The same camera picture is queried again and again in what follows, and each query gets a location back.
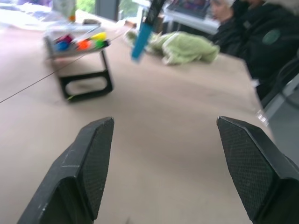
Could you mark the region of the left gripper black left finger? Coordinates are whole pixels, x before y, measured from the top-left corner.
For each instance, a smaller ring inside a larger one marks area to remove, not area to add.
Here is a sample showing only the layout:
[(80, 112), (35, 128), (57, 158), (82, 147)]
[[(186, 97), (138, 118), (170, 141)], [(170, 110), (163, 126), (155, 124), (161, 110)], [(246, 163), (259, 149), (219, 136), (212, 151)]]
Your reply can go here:
[(106, 184), (114, 119), (83, 127), (52, 163), (17, 224), (93, 224)]

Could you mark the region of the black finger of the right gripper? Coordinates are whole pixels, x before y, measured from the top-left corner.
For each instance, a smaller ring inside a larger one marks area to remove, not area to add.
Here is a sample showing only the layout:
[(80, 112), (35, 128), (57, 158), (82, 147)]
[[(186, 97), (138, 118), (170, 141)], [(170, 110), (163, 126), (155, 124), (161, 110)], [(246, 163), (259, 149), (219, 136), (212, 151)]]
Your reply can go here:
[(152, 0), (150, 8), (145, 19), (145, 24), (148, 26), (153, 26), (157, 20), (158, 15), (160, 14), (165, 0)]

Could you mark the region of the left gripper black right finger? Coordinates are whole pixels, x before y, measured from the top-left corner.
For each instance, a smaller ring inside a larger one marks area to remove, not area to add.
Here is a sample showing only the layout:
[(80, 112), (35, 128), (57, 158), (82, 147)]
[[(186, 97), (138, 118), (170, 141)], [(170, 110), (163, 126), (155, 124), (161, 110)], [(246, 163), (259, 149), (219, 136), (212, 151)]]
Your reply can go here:
[(217, 127), (234, 186), (253, 224), (299, 224), (299, 167), (266, 133), (219, 116)]

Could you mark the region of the yellow highlighter pen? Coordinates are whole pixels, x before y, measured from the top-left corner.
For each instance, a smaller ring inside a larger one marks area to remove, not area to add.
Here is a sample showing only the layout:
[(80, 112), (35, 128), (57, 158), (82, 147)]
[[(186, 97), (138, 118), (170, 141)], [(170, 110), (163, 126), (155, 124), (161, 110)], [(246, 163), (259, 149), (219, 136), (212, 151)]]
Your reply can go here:
[(107, 38), (106, 32), (100, 32), (90, 37), (91, 40), (95, 41), (105, 41)]

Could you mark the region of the orange highlighter pen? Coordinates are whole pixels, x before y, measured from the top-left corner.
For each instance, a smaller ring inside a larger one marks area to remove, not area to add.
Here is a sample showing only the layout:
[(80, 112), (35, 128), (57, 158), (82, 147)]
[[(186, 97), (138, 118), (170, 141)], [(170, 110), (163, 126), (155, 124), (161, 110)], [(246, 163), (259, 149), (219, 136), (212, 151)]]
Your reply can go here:
[(77, 50), (88, 50), (92, 47), (90, 40), (81, 40), (77, 42)]

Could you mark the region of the magenta highlighter pen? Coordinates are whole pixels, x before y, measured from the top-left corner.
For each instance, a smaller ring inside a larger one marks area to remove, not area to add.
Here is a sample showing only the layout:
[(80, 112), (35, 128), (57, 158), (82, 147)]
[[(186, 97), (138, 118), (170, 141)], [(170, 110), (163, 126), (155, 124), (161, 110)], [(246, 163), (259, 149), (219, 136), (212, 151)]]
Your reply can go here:
[(57, 38), (56, 43), (59, 43), (59, 42), (71, 43), (72, 40), (73, 40), (73, 37), (70, 34), (67, 34), (67, 35), (63, 35), (63, 36)]

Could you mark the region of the black and grey pen holder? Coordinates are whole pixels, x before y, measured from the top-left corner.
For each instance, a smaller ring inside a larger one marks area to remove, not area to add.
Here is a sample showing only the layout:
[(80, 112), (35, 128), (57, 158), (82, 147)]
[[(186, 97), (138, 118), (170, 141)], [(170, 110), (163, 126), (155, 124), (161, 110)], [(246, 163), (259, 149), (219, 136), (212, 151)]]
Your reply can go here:
[[(52, 25), (45, 30), (43, 39), (47, 50), (47, 59), (53, 68), (64, 99), (69, 102), (105, 96), (114, 89), (105, 53), (110, 41), (106, 38), (104, 47), (96, 49), (95, 40), (90, 39), (91, 36), (100, 32), (106, 31), (101, 26), (82, 24)], [(67, 34), (73, 37), (68, 50), (56, 51), (56, 39)], [(77, 42), (81, 40), (90, 40), (92, 47), (88, 50), (77, 50)], [(63, 66), (71, 59), (78, 60), (90, 54), (100, 56), (101, 70), (93, 72), (81, 70), (73, 75), (61, 73)]]

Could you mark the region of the blue highlighter pen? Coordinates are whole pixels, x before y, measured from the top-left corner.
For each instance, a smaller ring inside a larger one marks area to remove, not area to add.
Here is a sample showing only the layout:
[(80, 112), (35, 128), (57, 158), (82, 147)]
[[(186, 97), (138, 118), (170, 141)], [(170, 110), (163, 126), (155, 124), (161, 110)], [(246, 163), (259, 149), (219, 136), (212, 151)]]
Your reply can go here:
[(67, 51), (70, 46), (70, 43), (67, 41), (59, 41), (55, 43), (55, 50), (56, 51)]

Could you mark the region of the light green towel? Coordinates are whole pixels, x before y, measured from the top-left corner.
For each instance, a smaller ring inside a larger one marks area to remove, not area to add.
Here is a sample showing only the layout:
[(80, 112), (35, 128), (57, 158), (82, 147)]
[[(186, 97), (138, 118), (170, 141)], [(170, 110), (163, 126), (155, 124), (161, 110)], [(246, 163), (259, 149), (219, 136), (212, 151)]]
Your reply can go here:
[(180, 65), (193, 61), (213, 62), (220, 47), (200, 35), (187, 32), (153, 33), (144, 51), (162, 57), (165, 65)]

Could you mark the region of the white-haired person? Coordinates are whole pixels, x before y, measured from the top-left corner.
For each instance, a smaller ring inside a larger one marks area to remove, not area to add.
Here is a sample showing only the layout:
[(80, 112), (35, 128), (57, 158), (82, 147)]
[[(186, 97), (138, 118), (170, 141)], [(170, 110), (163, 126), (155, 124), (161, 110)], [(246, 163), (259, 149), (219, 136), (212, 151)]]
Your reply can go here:
[(227, 0), (211, 0), (211, 8), (220, 25), (210, 40), (220, 47), (221, 53), (239, 57), (242, 29), (235, 20), (233, 8)]

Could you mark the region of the grey chair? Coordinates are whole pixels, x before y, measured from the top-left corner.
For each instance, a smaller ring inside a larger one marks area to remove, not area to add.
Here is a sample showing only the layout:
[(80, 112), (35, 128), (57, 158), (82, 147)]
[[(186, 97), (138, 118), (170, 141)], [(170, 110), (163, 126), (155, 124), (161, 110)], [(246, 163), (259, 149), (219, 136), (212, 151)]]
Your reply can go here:
[(299, 103), (290, 96), (299, 87), (299, 50), (296, 56), (284, 65), (271, 81), (270, 92), (261, 100), (263, 109), (257, 114), (264, 126), (268, 126), (270, 119), (278, 109), (287, 103), (291, 108), (299, 111)]

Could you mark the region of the bottle with orange cap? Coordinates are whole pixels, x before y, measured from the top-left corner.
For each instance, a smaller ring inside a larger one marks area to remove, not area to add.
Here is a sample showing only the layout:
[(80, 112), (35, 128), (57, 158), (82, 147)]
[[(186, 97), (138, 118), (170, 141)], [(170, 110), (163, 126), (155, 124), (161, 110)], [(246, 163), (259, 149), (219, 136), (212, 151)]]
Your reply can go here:
[(76, 0), (52, 0), (52, 9), (63, 15), (68, 21), (75, 22), (77, 4)]

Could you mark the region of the person in black jacket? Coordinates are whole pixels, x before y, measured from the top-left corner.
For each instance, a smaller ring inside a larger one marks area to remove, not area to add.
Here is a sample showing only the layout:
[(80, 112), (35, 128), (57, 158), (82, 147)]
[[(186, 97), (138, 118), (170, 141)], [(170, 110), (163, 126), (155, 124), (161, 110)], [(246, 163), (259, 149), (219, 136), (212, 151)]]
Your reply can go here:
[(235, 0), (237, 27), (241, 30), (240, 55), (263, 99), (273, 88), (274, 78), (299, 49), (299, 15), (267, 0)]

